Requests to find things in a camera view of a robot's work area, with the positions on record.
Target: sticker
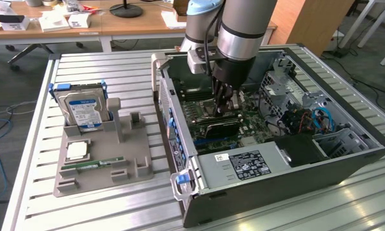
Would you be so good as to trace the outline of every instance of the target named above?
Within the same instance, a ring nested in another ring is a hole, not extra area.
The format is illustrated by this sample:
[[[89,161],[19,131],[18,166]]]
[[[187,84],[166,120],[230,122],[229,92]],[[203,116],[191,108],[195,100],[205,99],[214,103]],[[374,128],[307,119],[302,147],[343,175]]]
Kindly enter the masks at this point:
[[[229,161],[239,180],[246,180],[270,173],[258,150],[231,155],[229,156]]]
[[[77,170],[91,169],[91,168],[97,168],[97,167],[98,167],[98,165],[87,165],[83,167],[78,167]]]
[[[79,35],[97,35],[98,32],[79,32]]]
[[[214,155],[214,157],[215,157],[217,162],[222,160],[227,160],[227,153]]]
[[[69,101],[69,105],[79,127],[94,128],[101,125],[99,112],[94,109],[97,106],[94,99]]]

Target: hard drive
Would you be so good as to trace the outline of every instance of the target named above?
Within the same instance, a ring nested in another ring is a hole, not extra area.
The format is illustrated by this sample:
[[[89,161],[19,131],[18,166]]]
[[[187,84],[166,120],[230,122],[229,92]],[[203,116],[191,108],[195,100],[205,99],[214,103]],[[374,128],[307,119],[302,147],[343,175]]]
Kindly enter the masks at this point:
[[[55,99],[66,126],[78,126],[81,132],[102,129],[102,122],[110,120],[106,110],[106,84],[50,85],[50,94]]]

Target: blue cable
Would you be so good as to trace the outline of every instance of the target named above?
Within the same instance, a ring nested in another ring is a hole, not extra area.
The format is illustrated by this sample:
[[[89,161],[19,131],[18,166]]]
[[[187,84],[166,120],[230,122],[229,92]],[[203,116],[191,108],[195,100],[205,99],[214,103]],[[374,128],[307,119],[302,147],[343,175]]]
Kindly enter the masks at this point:
[[[327,109],[323,108],[323,107],[317,107],[317,108],[313,110],[311,118],[313,118],[313,120],[314,120],[314,125],[315,125],[315,127],[317,127],[317,128],[321,128],[318,122],[315,121],[315,115],[314,115],[314,111],[315,111],[315,110],[321,110],[322,112],[326,113],[327,119],[329,119],[329,122],[330,122],[330,125],[331,125],[331,131],[334,131],[333,117],[331,117],[331,114],[330,114],[330,112],[327,111]]]
[[[7,130],[5,131],[5,133],[0,136],[0,139],[10,132],[11,130],[11,121],[7,119],[0,119],[0,121],[5,121],[7,123]]]
[[[6,191],[6,176],[5,176],[5,173],[3,173],[1,160],[0,160],[0,170],[1,170],[2,178],[3,178],[3,190],[0,193],[0,198],[1,198],[3,196],[3,194],[5,194],[5,191]]]

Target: white box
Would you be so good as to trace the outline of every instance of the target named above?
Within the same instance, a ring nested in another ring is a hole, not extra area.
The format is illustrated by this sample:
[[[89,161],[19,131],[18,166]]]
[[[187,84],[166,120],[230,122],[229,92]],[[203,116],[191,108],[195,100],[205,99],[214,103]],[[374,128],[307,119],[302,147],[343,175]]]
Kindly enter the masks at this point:
[[[62,16],[57,17],[57,19],[42,16],[41,18],[38,18],[38,22],[42,32],[66,30],[70,28],[69,23]]]
[[[0,15],[2,30],[26,30],[29,23],[30,19],[23,15]]]
[[[334,51],[337,49],[337,45],[339,44],[342,38],[343,38],[343,34],[335,30],[333,33],[333,37],[323,51]]]
[[[71,14],[69,25],[71,28],[87,28],[90,24],[89,13]]]

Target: metal bracket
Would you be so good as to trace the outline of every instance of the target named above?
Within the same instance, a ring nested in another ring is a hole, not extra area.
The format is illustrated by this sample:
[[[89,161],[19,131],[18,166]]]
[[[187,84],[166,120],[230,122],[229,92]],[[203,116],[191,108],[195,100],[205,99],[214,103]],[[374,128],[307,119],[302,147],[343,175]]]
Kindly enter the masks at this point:
[[[157,68],[166,63],[165,53],[153,53],[151,54],[151,89],[153,92],[157,91]]]
[[[215,61],[219,59],[225,59],[225,57],[222,56],[222,54],[219,52],[217,52],[217,47],[215,46],[210,46],[207,47],[207,51],[209,51],[209,61]],[[201,61],[205,61],[205,49],[203,47],[198,47],[197,49],[194,49],[194,52],[197,53],[197,57]]]

